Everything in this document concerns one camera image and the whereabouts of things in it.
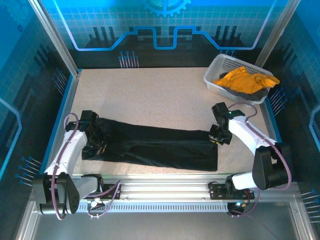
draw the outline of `yellow cloth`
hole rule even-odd
[[[240,93],[253,94],[267,87],[273,88],[280,81],[271,75],[248,73],[245,67],[242,66],[232,70],[224,78],[217,79],[213,83]]]

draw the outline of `table surface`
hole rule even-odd
[[[217,124],[211,108],[232,100],[207,89],[203,77],[206,67],[84,69],[72,105],[72,113],[93,110],[100,118],[134,125],[181,130],[209,131]],[[254,110],[235,106],[246,116]],[[261,109],[250,120],[267,133]],[[218,146],[218,170],[211,173],[240,173],[252,170],[254,156],[245,144],[233,136],[230,145]],[[122,162],[82,160],[73,174],[193,174],[197,170],[144,166]]]

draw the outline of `black trousers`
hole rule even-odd
[[[146,166],[216,171],[218,147],[209,132],[132,125],[105,118],[97,120],[106,138],[99,155],[82,151],[82,159]]]

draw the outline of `gray cloth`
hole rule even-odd
[[[225,75],[227,75],[227,74],[228,74],[228,72],[220,74],[220,76],[219,76],[220,79],[224,78]],[[231,90],[230,88],[225,87],[225,86],[222,86],[222,88],[234,96],[241,97],[241,98],[243,98],[245,100],[249,100],[249,101],[260,101],[263,97],[267,96],[269,93],[268,89],[266,89],[266,88],[260,89],[259,91],[256,91],[255,93],[251,93],[251,94]]]

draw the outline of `laundry basket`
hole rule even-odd
[[[235,102],[248,104],[262,104],[267,96],[263,97],[260,101],[250,101],[240,96],[235,96],[229,93],[228,91],[224,90],[223,87],[213,83],[214,80],[220,78],[220,74],[228,73],[233,69],[237,69],[239,67],[245,67],[247,72],[251,74],[259,73],[273,76],[271,72],[264,70],[261,67],[257,67],[255,65],[236,59],[226,54],[219,54],[215,57],[215,59],[210,64],[209,68],[206,70],[203,80],[206,82],[206,86],[210,91],[225,96],[229,99],[232,99]]]

